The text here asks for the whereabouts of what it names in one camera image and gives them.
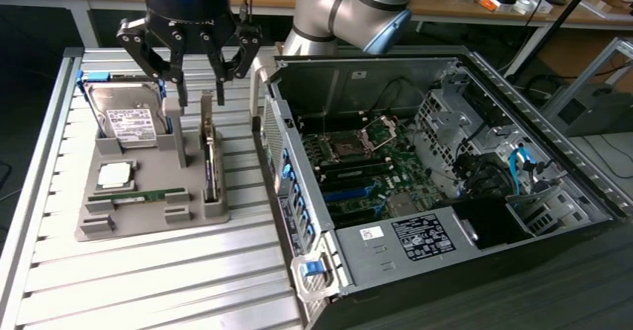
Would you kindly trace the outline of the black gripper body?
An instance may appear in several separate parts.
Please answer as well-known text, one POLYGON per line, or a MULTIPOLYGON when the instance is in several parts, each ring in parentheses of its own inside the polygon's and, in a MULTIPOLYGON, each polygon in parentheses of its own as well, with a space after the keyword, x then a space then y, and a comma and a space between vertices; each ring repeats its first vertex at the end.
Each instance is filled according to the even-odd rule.
POLYGON ((223 47, 235 32, 229 0, 143 0, 146 28, 165 47, 183 44, 185 54, 202 54, 209 35, 215 48, 223 47))

